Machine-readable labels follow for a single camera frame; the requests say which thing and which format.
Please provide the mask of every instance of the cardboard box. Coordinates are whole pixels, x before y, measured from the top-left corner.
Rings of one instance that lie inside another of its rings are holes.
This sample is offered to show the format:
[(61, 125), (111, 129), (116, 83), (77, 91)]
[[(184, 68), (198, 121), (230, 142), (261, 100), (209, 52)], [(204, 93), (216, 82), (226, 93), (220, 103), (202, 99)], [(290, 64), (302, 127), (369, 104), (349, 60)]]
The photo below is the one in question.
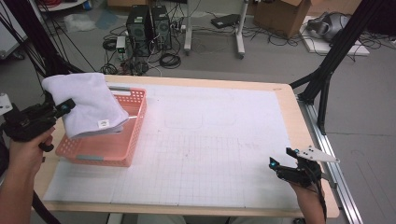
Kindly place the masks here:
[(133, 5), (151, 5), (151, 0), (107, 0), (110, 7), (131, 7)]
[(254, 24), (270, 32), (286, 37), (297, 35), (312, 5), (321, 0), (276, 0), (260, 2), (254, 14)]
[(254, 15), (256, 12), (257, 4), (255, 4), (253, 1), (254, 0), (248, 0), (247, 15)]
[(326, 0), (309, 8), (308, 15), (317, 17), (325, 11), (352, 15), (360, 3), (361, 0)]

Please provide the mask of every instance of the human hand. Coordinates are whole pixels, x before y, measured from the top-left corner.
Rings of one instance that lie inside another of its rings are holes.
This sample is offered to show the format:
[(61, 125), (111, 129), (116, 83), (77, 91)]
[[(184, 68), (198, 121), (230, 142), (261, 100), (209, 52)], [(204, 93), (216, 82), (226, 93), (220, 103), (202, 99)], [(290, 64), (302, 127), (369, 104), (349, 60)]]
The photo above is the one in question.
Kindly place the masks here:
[(294, 189), (297, 196), (297, 202), (303, 212), (306, 224), (324, 224), (326, 221), (326, 215), (323, 214), (322, 204), (319, 200), (318, 189), (316, 185), (308, 186), (307, 188), (302, 187), (299, 184), (290, 182), (290, 186)]
[(8, 171), (17, 175), (34, 177), (40, 169), (43, 159), (43, 150), (38, 146), (44, 143), (49, 146), (52, 142), (51, 134), (55, 128), (50, 128), (29, 142), (10, 141)]

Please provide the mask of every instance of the desktop computer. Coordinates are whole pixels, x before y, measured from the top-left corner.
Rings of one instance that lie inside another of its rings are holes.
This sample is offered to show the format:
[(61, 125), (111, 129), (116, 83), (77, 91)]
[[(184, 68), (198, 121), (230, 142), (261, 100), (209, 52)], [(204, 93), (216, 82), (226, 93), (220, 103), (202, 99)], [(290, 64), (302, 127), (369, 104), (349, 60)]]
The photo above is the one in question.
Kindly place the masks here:
[(133, 5), (126, 22), (134, 56), (148, 57), (149, 43), (153, 38), (149, 7)]
[(154, 38), (157, 44), (157, 50), (171, 49), (171, 29), (170, 20), (165, 6), (156, 6), (151, 8), (152, 23), (154, 26)]

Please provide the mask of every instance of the white towel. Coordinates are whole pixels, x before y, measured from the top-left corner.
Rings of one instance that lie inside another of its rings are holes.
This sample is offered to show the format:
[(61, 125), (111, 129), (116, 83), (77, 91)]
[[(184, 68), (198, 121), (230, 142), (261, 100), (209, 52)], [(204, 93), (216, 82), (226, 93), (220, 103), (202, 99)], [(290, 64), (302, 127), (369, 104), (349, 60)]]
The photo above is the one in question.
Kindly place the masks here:
[(101, 73), (81, 73), (46, 77), (44, 90), (56, 105), (72, 99), (76, 107), (63, 116), (69, 138), (119, 133), (128, 113), (111, 93)]

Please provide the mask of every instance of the plastic basket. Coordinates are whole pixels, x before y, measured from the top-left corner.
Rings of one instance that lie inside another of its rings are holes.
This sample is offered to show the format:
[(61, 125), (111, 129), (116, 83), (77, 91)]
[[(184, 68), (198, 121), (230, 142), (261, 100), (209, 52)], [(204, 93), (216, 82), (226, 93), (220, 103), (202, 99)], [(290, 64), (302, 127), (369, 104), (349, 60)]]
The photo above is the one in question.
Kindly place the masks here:
[(66, 135), (56, 148), (56, 155), (73, 163), (131, 166), (140, 128), (146, 113), (146, 91), (130, 89), (131, 95), (115, 95), (130, 117), (123, 125), (123, 131), (79, 139), (69, 139)]

